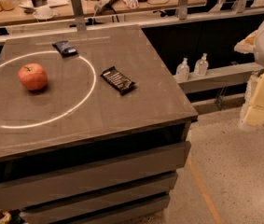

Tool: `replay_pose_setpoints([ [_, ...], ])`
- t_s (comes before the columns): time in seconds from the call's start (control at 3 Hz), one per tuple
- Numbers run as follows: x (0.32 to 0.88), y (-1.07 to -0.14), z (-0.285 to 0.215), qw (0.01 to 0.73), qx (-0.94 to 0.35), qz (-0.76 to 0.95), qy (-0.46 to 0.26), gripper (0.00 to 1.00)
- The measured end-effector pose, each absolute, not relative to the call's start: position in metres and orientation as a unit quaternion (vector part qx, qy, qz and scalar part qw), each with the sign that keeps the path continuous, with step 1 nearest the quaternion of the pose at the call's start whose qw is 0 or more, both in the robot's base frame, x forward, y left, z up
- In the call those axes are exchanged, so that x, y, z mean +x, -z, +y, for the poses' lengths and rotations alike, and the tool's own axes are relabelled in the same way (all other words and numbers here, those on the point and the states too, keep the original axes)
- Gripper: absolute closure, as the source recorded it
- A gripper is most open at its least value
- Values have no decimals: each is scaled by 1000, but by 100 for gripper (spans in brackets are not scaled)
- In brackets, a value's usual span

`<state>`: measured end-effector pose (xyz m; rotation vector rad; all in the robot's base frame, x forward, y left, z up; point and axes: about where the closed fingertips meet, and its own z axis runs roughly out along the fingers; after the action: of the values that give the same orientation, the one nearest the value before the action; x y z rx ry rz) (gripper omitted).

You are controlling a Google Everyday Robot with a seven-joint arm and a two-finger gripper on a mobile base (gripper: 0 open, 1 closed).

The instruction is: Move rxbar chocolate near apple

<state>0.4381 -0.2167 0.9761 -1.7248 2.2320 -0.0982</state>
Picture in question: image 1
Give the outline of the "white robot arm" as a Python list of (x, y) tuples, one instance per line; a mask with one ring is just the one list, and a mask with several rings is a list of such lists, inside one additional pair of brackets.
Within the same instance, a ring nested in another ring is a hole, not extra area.
[[(243, 54), (253, 53), (255, 62), (264, 67), (264, 22), (238, 42), (234, 50)], [(239, 127), (251, 130), (264, 124), (264, 72), (249, 78), (244, 99)]]

